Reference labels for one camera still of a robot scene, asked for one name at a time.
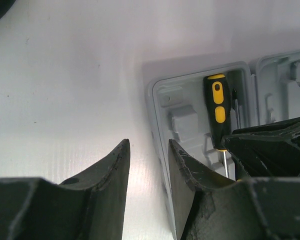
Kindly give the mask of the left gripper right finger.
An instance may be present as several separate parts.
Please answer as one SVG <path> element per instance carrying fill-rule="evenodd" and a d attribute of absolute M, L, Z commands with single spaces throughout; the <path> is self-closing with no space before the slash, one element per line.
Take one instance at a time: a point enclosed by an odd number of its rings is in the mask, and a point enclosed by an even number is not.
<path fill-rule="evenodd" d="M 178 240 L 300 240 L 300 177 L 234 181 L 168 143 Z"/>

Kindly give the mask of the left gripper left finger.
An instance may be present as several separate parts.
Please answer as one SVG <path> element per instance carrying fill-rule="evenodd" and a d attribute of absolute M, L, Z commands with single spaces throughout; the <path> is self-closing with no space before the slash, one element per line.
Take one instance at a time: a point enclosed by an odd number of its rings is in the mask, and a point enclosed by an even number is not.
<path fill-rule="evenodd" d="M 60 184 L 0 178 L 0 240 L 120 240 L 130 142 Z"/>

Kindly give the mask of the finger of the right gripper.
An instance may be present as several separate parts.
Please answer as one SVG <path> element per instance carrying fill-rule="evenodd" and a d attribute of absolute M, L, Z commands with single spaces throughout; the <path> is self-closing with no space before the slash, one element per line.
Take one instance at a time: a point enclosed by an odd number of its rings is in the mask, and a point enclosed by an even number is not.
<path fill-rule="evenodd" d="M 234 130 L 222 144 L 240 177 L 300 177 L 300 117 Z"/>

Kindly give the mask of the grey plastic tool case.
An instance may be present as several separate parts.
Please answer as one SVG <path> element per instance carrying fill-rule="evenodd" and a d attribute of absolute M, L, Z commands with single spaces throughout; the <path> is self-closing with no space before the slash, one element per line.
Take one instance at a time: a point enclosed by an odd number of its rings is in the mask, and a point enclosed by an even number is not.
<path fill-rule="evenodd" d="M 213 146 L 203 79 L 224 74 L 231 93 L 231 135 L 237 127 L 232 91 L 236 89 L 240 129 L 300 117 L 300 50 L 264 56 L 252 64 L 234 62 L 197 73 L 153 80 L 146 90 L 151 133 L 160 160 L 163 189 L 172 236 L 176 239 L 169 167 L 169 141 L 175 140 L 190 156 L 226 177 L 222 152 Z M 226 150 L 229 179 L 241 181 L 236 163 Z M 265 177 L 300 178 L 300 177 Z"/>

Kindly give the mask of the black yellow screwdriver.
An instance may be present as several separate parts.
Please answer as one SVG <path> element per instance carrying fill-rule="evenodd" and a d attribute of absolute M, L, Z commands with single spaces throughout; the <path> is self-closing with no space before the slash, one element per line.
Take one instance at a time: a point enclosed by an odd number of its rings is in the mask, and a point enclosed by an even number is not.
<path fill-rule="evenodd" d="M 223 136 L 231 133 L 231 93 L 222 73 L 203 78 L 203 97 L 207 109 L 207 116 L 213 147 L 222 152 L 225 176 L 229 175 L 226 148 L 222 143 Z"/>
<path fill-rule="evenodd" d="M 240 129 L 241 128 L 240 111 L 239 111 L 239 104 L 238 104 L 238 95 L 235 88 L 232 89 L 232 101 L 233 101 L 233 109 L 235 111 L 237 128 Z"/>

